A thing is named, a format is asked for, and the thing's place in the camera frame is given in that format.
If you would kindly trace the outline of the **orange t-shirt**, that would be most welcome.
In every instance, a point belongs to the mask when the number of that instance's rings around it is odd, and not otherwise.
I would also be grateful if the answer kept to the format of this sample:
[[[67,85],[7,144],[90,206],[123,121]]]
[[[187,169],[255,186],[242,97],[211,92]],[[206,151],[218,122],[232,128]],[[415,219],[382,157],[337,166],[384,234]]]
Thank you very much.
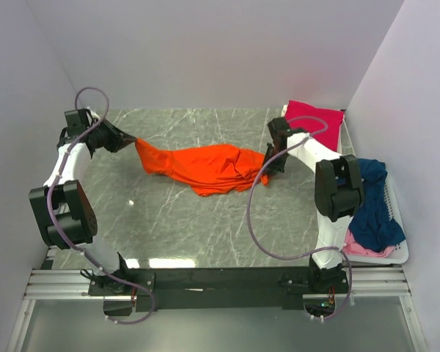
[[[232,144],[161,150],[137,139],[135,148],[147,174],[184,183],[201,197],[250,189],[264,161],[262,153]]]

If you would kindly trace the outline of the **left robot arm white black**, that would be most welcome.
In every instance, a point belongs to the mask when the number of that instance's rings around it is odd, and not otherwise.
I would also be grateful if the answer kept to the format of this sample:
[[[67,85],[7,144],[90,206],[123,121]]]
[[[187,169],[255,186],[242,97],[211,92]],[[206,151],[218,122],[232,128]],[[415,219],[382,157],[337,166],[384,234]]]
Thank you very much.
[[[98,221],[81,185],[96,150],[116,153],[136,137],[101,120],[89,109],[65,112],[66,127],[57,144],[58,159],[44,185],[29,192],[29,201],[43,242],[61,250],[73,249],[92,269],[81,275],[107,293],[126,294],[132,277],[119,252],[96,239]]]

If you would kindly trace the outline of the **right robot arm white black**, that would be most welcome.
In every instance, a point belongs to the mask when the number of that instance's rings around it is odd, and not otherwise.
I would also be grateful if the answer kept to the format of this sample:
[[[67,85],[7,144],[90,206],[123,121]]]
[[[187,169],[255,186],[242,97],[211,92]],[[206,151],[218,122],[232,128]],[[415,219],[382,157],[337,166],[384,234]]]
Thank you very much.
[[[318,217],[316,252],[310,255],[307,284],[317,293],[340,280],[341,250],[345,235],[364,202],[359,163],[354,155],[342,155],[320,143],[303,128],[291,128],[284,117],[268,122],[272,142],[263,160],[264,172],[284,172],[289,157],[298,159],[315,175],[314,200]]]

